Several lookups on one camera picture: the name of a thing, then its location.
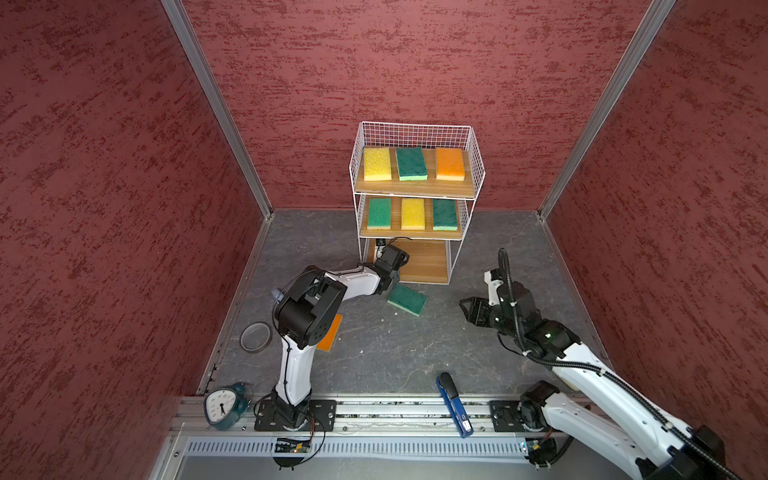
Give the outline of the dark green sponge top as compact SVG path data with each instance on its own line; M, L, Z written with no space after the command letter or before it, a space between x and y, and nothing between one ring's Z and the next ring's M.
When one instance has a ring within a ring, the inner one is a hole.
M420 316L427 297L411 288L398 284L390 292L387 303L414 316Z

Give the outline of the dark green sponge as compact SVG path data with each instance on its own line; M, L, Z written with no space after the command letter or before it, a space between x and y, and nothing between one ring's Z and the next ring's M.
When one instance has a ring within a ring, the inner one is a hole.
M434 199L432 201L432 212L434 231L453 232L459 229L455 200Z
M387 303L414 316L420 316L427 297L411 288L398 284L390 292Z
M396 151L400 181L426 181L428 171L421 148L398 148Z

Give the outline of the bright green sponge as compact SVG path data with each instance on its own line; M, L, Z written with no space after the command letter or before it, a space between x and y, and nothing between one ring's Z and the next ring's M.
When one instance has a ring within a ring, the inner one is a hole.
M391 200L389 198L370 198L368 200L367 228L370 230L389 230L391 228Z

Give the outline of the yellow sponge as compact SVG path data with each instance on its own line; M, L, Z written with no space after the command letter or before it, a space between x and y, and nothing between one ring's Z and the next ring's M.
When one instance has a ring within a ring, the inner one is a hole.
M366 182L392 179L389 148L365 148L363 151L363 179Z
M423 198L401 200L401 228L408 231L426 229L425 201Z

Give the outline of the white wire shelf rack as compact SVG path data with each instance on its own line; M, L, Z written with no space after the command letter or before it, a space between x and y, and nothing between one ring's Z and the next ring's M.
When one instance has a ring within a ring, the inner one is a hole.
M486 176L474 128L363 121L349 172L361 260L393 246L402 282L449 284Z

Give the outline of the orange sponge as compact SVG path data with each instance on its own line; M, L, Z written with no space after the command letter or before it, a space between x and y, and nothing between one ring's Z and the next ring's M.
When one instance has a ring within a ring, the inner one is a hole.
M329 352L334 345L334 341L337 338L337 333L341 325L343 316L337 314L330 326L325 337L317 344L317 349L325 352Z
M436 179L438 181L463 182L465 180L464 152L457 148L435 150Z

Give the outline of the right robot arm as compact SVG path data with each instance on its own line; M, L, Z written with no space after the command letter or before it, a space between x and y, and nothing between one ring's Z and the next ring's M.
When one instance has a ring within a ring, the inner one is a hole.
M459 306L466 320L510 339L525 359L545 367L597 406L587 409L555 385L524 392L517 418L529 432L557 430L609 460L633 479L734 479L723 440L706 426L690 427L664 411L602 362L568 327L545 319L519 282L495 275L489 298Z

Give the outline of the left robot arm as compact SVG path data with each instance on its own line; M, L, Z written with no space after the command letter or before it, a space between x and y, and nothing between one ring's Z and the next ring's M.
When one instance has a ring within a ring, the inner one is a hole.
M388 291L408 261L404 250L386 245L374 261L350 270L310 265L280 291L272 320L282 341L282 358L271 401L287 428L297 430L309 418L315 350L330 332L341 304Z

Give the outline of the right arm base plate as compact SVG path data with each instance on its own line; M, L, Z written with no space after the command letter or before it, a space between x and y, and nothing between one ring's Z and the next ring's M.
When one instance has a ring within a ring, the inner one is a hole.
M495 433L546 434L553 428L518 400L491 400L488 404Z

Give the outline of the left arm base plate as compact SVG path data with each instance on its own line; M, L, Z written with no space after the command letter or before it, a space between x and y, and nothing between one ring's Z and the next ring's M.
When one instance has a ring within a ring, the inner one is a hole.
M320 433L334 429L338 403L335 400L309 399L296 407L289 407L282 400L264 400L254 414L254 430L257 432L309 432L315 428Z

